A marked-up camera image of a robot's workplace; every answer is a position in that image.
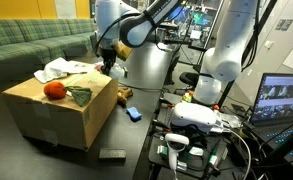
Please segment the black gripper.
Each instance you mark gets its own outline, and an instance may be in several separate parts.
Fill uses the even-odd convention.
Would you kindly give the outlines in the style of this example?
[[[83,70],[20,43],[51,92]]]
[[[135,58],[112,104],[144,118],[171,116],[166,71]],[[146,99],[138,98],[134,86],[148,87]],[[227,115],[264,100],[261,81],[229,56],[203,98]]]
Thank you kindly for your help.
[[[111,68],[116,62],[116,51],[114,49],[102,49],[101,56],[103,58],[102,73],[109,75]]]

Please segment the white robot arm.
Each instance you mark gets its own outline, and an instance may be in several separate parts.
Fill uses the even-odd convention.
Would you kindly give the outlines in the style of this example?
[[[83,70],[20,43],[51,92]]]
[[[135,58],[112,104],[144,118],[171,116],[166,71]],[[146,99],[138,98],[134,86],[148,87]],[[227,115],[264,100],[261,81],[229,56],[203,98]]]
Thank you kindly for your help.
[[[140,12],[122,0],[96,0],[97,48],[102,52],[103,71],[116,59],[115,47],[123,43],[139,48],[182,0],[155,0]],[[230,0],[218,29],[216,44],[202,56],[193,97],[202,104],[215,102],[223,82],[235,80],[242,71],[241,59],[257,19],[259,0]]]

